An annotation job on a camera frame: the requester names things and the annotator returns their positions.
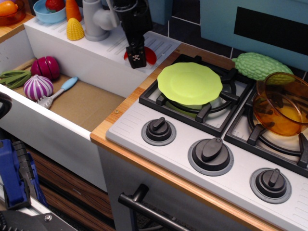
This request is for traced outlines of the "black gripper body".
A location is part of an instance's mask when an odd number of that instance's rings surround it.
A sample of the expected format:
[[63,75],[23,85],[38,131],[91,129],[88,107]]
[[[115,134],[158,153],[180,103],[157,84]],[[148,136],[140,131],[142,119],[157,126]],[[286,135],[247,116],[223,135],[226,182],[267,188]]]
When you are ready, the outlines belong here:
[[153,29],[147,0],[114,0],[117,13],[130,47],[144,45],[143,35]]

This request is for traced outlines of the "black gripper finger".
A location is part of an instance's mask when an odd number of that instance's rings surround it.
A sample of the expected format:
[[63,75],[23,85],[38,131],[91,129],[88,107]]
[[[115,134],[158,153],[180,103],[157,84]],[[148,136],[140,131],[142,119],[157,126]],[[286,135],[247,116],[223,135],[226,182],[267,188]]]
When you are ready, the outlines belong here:
[[146,67],[146,54],[144,46],[128,46],[126,51],[128,55],[128,61],[133,69]]

